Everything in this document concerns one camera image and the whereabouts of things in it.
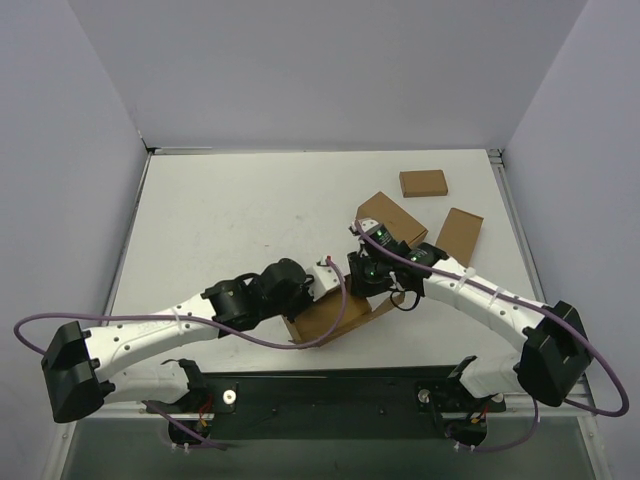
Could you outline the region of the brown paper box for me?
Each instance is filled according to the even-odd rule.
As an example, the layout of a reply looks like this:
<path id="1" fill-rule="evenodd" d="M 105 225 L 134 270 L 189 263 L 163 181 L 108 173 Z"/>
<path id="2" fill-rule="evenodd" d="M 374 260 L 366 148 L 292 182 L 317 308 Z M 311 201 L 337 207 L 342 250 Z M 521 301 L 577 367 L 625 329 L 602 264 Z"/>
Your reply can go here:
<path id="1" fill-rule="evenodd" d="M 339 291 L 332 292 L 298 315 L 293 322 L 283 317 L 283 322 L 291 335 L 292 342 L 302 344 L 328 335 L 319 342 L 324 345 L 347 333 L 381 317 L 396 307 L 386 296 L 373 306 L 366 298 L 358 298 L 350 293 L 346 297 L 346 310 L 336 323 L 341 312 L 342 297 Z"/>

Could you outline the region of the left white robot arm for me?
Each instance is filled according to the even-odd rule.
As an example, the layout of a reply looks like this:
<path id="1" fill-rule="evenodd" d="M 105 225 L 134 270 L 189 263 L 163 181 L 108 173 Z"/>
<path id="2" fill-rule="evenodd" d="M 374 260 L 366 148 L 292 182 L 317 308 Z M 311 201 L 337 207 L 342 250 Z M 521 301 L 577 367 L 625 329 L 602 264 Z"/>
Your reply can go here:
<path id="1" fill-rule="evenodd" d="M 222 280 L 152 320 L 84 329 L 62 325 L 45 350 L 41 367 L 53 419 L 83 419 L 107 403 L 155 400 L 193 411 L 205 387 L 183 368 L 135 371 L 136 364 L 180 346 L 214 340 L 230 327 L 244 332 L 278 315 L 298 313 L 314 299 L 315 275 L 283 258 L 262 273 Z"/>

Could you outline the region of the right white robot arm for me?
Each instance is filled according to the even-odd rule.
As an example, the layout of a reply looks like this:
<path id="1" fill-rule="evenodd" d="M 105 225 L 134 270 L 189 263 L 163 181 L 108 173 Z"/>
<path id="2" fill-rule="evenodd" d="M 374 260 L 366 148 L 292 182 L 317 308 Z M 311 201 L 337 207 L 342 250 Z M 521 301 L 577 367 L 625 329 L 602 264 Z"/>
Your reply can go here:
<path id="1" fill-rule="evenodd" d="M 434 245 L 409 247 L 397 241 L 375 220 L 355 220 L 350 231 L 383 276 L 454 308 L 511 345 L 509 354 L 472 355 L 459 364 L 457 381 L 471 396 L 526 393 L 558 407 L 590 366 L 593 356 L 576 338 L 580 321 L 553 319 L 571 312 L 571 306 L 549 307 L 522 299 Z"/>

